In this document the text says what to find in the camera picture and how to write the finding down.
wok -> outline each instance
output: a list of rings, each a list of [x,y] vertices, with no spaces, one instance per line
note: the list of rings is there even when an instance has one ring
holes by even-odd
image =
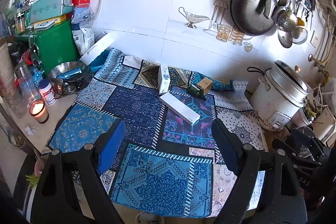
[[[271,30],[275,23],[264,16],[266,0],[231,0],[230,13],[234,24],[247,35],[263,35]]]

plastic bag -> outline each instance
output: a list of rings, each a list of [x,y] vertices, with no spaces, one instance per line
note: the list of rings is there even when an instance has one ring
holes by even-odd
[[[330,78],[323,87],[323,104],[327,104],[333,115],[336,115],[336,78]]]
[[[72,35],[81,56],[95,43],[95,34],[92,29],[94,19],[95,14],[90,4],[79,4],[73,11]]]

wall socket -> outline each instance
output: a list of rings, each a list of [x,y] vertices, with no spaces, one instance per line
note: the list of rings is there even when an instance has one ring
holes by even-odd
[[[319,44],[319,38],[317,37],[316,31],[313,32],[313,35],[311,36],[310,43],[317,48],[317,45]]]

white box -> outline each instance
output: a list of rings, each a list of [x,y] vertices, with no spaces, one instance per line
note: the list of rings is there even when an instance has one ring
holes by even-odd
[[[200,119],[199,114],[193,111],[190,107],[186,106],[169,92],[162,95],[159,100],[190,125],[193,125]]]
[[[168,92],[170,84],[168,66],[162,64],[160,65],[157,81],[159,84],[159,94],[162,95]]]

rice cooker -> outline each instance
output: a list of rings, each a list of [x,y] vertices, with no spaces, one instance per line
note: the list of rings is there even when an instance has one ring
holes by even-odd
[[[286,63],[277,60],[250,99],[261,118],[260,125],[268,131],[278,131],[303,107],[308,85]]]

